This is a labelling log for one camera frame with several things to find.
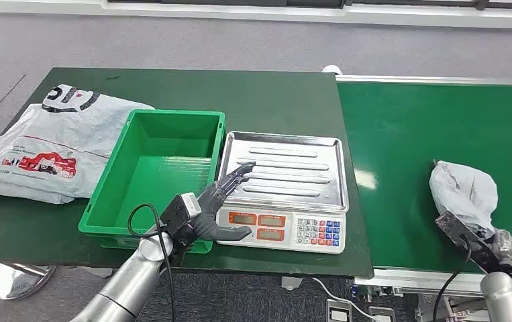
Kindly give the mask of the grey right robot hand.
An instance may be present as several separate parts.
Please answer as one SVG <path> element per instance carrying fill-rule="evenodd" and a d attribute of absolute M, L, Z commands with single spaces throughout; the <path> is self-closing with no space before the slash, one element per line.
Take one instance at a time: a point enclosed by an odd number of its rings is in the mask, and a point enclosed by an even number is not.
<path fill-rule="evenodd" d="M 509 231 L 496 229 L 491 247 L 500 264 L 512 262 L 512 235 Z"/>

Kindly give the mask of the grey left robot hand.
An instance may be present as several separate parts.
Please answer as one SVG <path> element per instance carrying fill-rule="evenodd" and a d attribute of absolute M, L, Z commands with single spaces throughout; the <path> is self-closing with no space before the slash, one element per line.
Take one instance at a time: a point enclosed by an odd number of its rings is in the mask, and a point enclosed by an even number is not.
<path fill-rule="evenodd" d="M 248 162 L 226 174 L 209 185 L 197 198 L 201 214 L 191 220 L 191 227 L 200 239 L 212 241 L 240 241 L 250 235 L 247 226 L 229 228 L 218 226 L 215 221 L 217 212 L 222 208 L 227 197 L 243 182 L 249 180 L 246 174 L 253 171 L 255 162 Z"/>

